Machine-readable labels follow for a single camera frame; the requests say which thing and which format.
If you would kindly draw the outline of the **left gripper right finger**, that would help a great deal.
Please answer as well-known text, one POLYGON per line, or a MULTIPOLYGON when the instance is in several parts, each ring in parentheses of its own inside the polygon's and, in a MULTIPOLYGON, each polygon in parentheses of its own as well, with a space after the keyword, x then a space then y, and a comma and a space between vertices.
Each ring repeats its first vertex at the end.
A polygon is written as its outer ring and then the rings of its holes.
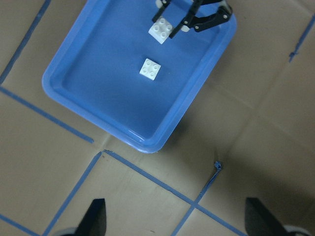
POLYGON ((249 236, 292 236, 261 203, 258 198, 247 197, 245 203, 245 229, 249 236))

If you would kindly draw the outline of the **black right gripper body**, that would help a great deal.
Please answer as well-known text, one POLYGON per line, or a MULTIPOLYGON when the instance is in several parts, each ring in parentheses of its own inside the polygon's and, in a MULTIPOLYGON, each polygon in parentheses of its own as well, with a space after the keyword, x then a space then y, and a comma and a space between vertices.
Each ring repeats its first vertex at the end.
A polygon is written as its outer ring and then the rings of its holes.
POLYGON ((195 32, 202 32, 228 22, 232 15, 232 7, 226 0, 193 0, 183 18, 191 20, 190 29, 195 32), (217 4, 217 9, 212 14, 197 15, 202 7, 211 4, 217 4))

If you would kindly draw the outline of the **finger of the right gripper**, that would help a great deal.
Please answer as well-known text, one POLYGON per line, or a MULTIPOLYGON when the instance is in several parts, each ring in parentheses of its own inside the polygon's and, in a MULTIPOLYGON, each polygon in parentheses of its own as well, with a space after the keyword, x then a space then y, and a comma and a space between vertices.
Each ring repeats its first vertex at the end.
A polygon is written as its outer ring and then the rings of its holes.
POLYGON ((163 14, 163 12, 165 11, 165 9, 169 6, 169 4, 171 3, 171 0, 156 0, 156 6, 158 8, 157 13, 154 15, 154 17, 152 18, 153 22, 156 22, 159 17, 163 14))
POLYGON ((181 22, 172 30, 169 38, 173 38, 179 31, 188 32, 190 30, 189 24, 191 20, 183 18, 181 22))

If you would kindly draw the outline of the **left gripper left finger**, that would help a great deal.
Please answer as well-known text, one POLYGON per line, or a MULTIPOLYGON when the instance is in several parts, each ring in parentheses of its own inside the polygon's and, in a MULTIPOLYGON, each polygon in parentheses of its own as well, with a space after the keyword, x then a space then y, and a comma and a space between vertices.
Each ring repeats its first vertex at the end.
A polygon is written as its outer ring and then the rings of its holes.
POLYGON ((104 236, 107 229, 105 199, 94 199, 75 230, 75 236, 104 236))

